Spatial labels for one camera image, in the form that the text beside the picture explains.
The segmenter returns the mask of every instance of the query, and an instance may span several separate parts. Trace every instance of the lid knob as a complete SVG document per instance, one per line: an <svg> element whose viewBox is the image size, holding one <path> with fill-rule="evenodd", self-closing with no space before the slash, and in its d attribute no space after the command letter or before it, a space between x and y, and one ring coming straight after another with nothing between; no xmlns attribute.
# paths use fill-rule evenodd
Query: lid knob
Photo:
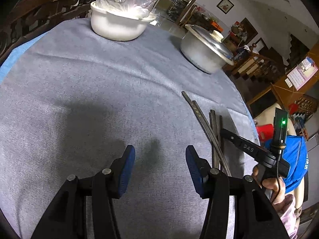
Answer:
<svg viewBox="0 0 319 239"><path fill-rule="evenodd" d="M210 33L211 37L213 39L215 39L217 42L221 43L221 40L224 38L223 35L221 35L221 33L219 33L218 31L213 31L213 33Z"/></svg>

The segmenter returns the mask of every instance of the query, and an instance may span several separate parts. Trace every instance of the human hand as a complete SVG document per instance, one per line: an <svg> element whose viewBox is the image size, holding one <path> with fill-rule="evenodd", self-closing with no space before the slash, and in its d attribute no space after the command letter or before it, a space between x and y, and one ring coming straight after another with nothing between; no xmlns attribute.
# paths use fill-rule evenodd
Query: human hand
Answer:
<svg viewBox="0 0 319 239"><path fill-rule="evenodd" d="M256 165L253 168L253 173L252 173L252 177L255 179L255 181L259 184L259 186L261 187L260 182L257 181L257 175L258 175L258 166ZM280 183L280 191L279 191L279 186L278 186L278 182L277 182L277 178L269 178L269 179L265 179L263 180L262 184L266 189L269 190L273 190L274 193L272 194L271 198L270 198L270 202L273 201L273 199L276 197L278 191L278 196L276 197L275 201L272 203L275 210L279 211L282 208L282 204L284 202L285 199L285 192L286 192L286 185L282 179L282 177L279 177L279 183Z"/></svg>

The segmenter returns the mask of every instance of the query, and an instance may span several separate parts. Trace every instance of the black cable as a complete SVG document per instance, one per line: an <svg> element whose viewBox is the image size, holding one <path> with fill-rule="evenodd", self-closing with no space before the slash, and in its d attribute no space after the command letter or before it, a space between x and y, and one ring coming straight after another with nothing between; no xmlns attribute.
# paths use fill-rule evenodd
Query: black cable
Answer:
<svg viewBox="0 0 319 239"><path fill-rule="evenodd" d="M276 163L276 175L277 175L277 182L278 182L278 192L277 192L276 196L274 197L274 199L272 200L272 203L274 203L275 199L278 197L279 192L280 192L279 171L278 171L280 156L281 156L281 154L279 154L278 159L277 159L277 163Z"/></svg>

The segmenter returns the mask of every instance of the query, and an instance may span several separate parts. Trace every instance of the pot lid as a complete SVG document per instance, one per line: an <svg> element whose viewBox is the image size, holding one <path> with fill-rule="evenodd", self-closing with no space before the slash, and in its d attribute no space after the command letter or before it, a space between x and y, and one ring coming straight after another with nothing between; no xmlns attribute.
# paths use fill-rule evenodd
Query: pot lid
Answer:
<svg viewBox="0 0 319 239"><path fill-rule="evenodd" d="M221 35L218 31L213 31L213 33L210 33L200 26L190 24L186 24L185 27L206 46L208 46L211 50L218 54L226 63L234 65L234 62L232 60L234 55L221 42L221 39L223 39L223 35Z"/></svg>

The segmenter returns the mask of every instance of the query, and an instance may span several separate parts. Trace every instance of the white pot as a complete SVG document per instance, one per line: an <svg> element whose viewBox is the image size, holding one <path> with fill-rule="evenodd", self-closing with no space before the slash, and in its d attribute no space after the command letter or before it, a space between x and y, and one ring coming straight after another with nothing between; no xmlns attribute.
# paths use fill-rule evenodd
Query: white pot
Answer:
<svg viewBox="0 0 319 239"><path fill-rule="evenodd" d="M221 43L221 34L209 34L208 31L195 25L185 25L188 32L181 41L181 52L197 68L206 73L214 73L221 69L225 63L234 65L232 53ZM203 29L202 35L206 34L206 39L197 33L193 28Z"/></svg>
<svg viewBox="0 0 319 239"><path fill-rule="evenodd" d="M107 39L128 41L137 38L143 33L146 26L155 20L154 17L132 19L118 16L99 8L95 2L91 3L91 26L93 31Z"/></svg>

